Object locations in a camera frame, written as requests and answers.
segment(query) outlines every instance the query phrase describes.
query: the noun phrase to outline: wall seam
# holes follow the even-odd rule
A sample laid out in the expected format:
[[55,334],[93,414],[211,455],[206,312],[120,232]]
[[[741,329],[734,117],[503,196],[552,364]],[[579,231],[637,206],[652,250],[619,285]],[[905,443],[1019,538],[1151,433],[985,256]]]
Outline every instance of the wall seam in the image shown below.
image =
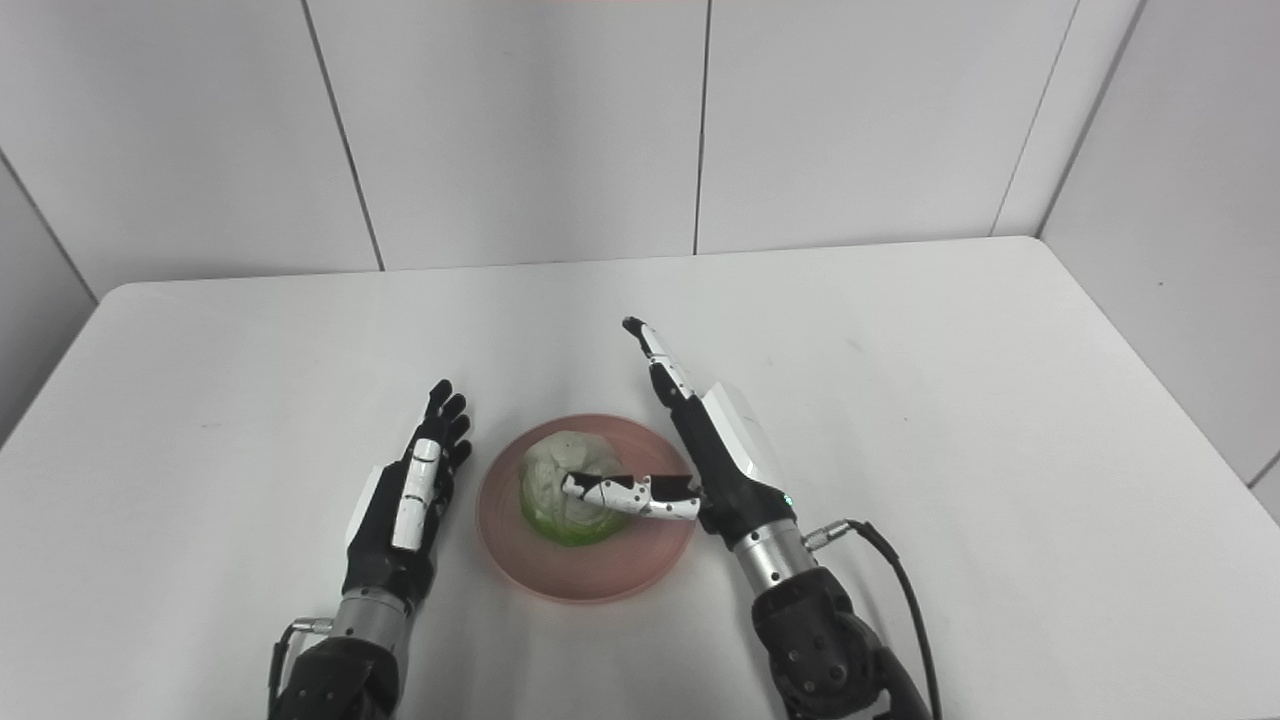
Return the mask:
[[369,214],[369,202],[365,200],[365,188],[360,183],[360,170],[356,169],[356,156],[351,152],[351,141],[347,138],[347,126],[342,122],[342,113],[338,110],[338,96],[333,91],[333,81],[329,78],[329,65],[325,64],[324,51],[320,50],[320,36],[316,33],[315,19],[311,17],[311,5],[307,0],[301,0],[302,15],[307,22],[307,33],[311,35],[311,47],[316,54],[316,63],[320,65],[320,77],[324,79],[325,95],[329,96],[329,109],[333,110],[333,120],[338,126],[338,137],[342,140],[342,151],[347,156],[347,168],[351,170],[351,182],[356,186],[356,199],[360,201],[360,214],[365,218],[365,229],[369,232],[369,243],[374,249],[374,260],[378,269],[385,272],[383,263],[383,249],[378,245],[378,234],[374,232],[374,219]]
[[1084,147],[1084,138],[1088,137],[1089,131],[1093,129],[1093,120],[1098,115],[1098,109],[1102,106],[1102,100],[1106,97],[1107,91],[1111,90],[1111,81],[1115,79],[1116,69],[1120,67],[1120,60],[1124,58],[1126,50],[1129,50],[1129,41],[1133,40],[1133,33],[1138,28],[1138,20],[1142,18],[1143,10],[1147,9],[1147,0],[1139,0],[1138,6],[1133,12],[1133,18],[1129,19],[1129,27],[1124,31],[1124,37],[1120,40],[1120,46],[1116,49],[1115,58],[1111,59],[1111,67],[1107,68],[1107,74],[1102,78],[1102,87],[1098,88],[1098,95],[1093,99],[1093,106],[1089,108],[1089,114],[1084,118],[1084,127],[1080,128],[1080,135],[1075,138],[1075,145],[1071,147],[1071,155],[1066,159],[1066,165],[1062,168],[1061,177],[1057,178],[1057,187],[1053,188],[1053,195],[1050,197],[1048,206],[1044,208],[1044,217],[1041,218],[1039,227],[1036,228],[1036,237],[1043,240],[1044,227],[1048,225],[1050,215],[1053,214],[1053,208],[1057,206],[1057,199],[1062,195],[1062,188],[1066,186],[1066,178],[1070,177],[1071,169],[1075,168],[1075,160],[1080,156],[1080,149]]
[[1036,101],[1036,111],[1032,113],[1032,122],[1027,126],[1027,135],[1023,136],[1023,146],[1018,149],[1018,159],[1014,160],[1014,170],[1009,173],[1009,182],[1005,183],[1005,192],[1000,196],[1000,205],[996,206],[996,217],[991,219],[991,229],[987,231],[987,236],[996,234],[996,225],[1000,224],[1000,215],[1005,213],[1005,201],[1009,200],[1009,192],[1014,188],[1014,181],[1018,178],[1018,169],[1023,165],[1023,156],[1027,155],[1027,146],[1030,143],[1032,133],[1036,132],[1036,120],[1039,119],[1041,108],[1044,106],[1044,97],[1048,96],[1048,87],[1053,85],[1053,73],[1057,72],[1057,61],[1062,59],[1062,47],[1066,47],[1066,38],[1071,35],[1071,26],[1075,23],[1075,14],[1080,10],[1080,0],[1075,0],[1075,5],[1071,6],[1071,17],[1066,19],[1066,29],[1062,31],[1062,40],[1057,42],[1057,51],[1053,53],[1053,63],[1048,68],[1048,74],[1044,77],[1044,87],[1041,88],[1041,96]]
[[703,105],[698,117],[698,188],[694,191],[694,255],[698,255],[698,231],[703,215],[703,155],[707,147],[707,74],[712,58],[712,3],[707,0],[707,33],[703,37]]
[[67,263],[67,266],[72,269],[72,274],[76,275],[76,281],[79,282],[82,288],[84,288],[84,293],[88,295],[90,301],[93,305],[97,305],[97,295],[93,293],[93,288],[88,286],[88,281],[84,279],[84,274],[81,273],[79,266],[74,260],[72,260],[70,254],[67,252],[67,247],[63,245],[63,241],[58,238],[58,233],[54,232],[54,227],[49,224],[49,218],[45,217],[40,205],[36,204],[36,199],[31,195],[31,191],[27,190],[27,183],[22,182],[22,176],[18,174],[13,163],[9,161],[9,156],[5,155],[4,149],[0,149],[0,165],[3,165],[5,172],[13,177],[13,182],[18,186],[18,191],[22,192],[22,196],[27,200],[27,204],[31,205],[31,210],[40,220],[40,227],[45,228],[45,232],[49,234],[49,240],[52,241],[54,247],[58,249],[58,254],[63,256],[63,261]]

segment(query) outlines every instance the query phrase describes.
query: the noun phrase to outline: white wall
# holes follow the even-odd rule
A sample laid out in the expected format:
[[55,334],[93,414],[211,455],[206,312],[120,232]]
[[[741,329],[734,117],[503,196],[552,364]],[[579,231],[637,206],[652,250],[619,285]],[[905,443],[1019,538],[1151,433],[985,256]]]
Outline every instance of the white wall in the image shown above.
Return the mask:
[[1280,451],[1277,68],[1280,3],[1148,3],[1043,236],[1244,479]]
[[92,309],[92,296],[0,163],[0,445]]
[[303,4],[0,0],[0,143],[99,293],[1028,232],[1134,3],[314,0],[371,237]]
[[1038,225],[1134,4],[1079,5],[1055,73],[1076,0],[717,3],[699,251],[989,234],[1041,110]]
[[311,6],[388,269],[691,251],[705,3]]
[[376,269],[294,1],[0,0],[0,147],[95,292]]

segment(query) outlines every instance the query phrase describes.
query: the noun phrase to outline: cable connector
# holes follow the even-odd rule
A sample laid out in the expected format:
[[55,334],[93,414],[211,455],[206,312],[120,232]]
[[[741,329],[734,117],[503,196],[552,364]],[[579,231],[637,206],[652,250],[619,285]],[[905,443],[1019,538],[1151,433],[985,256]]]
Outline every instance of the cable connector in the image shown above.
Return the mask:
[[829,525],[823,525],[817,530],[809,533],[804,537],[804,547],[809,552],[815,550],[822,550],[831,544],[833,541],[844,537],[849,530],[854,529],[854,524],[849,520],[836,520]]
[[328,635],[333,632],[333,618],[298,618],[293,623],[289,623],[294,633],[306,633],[308,635]]

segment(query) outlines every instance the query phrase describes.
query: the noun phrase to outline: robotic finger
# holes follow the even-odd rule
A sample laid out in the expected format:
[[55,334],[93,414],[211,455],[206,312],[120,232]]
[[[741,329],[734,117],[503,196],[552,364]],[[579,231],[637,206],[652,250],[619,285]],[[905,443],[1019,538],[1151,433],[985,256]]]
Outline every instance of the robotic finger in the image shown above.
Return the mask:
[[701,495],[692,487],[691,475],[590,475],[568,473],[561,489],[584,502],[599,505],[628,515],[663,520],[696,520]]

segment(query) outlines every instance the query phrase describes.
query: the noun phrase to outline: silver cylindrical wrist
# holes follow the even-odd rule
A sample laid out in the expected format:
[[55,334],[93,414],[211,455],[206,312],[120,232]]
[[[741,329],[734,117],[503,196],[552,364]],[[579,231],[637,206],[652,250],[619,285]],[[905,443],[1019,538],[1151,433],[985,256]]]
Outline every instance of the silver cylindrical wrist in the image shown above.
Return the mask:
[[818,566],[795,520],[760,525],[733,546],[733,556],[755,594]]

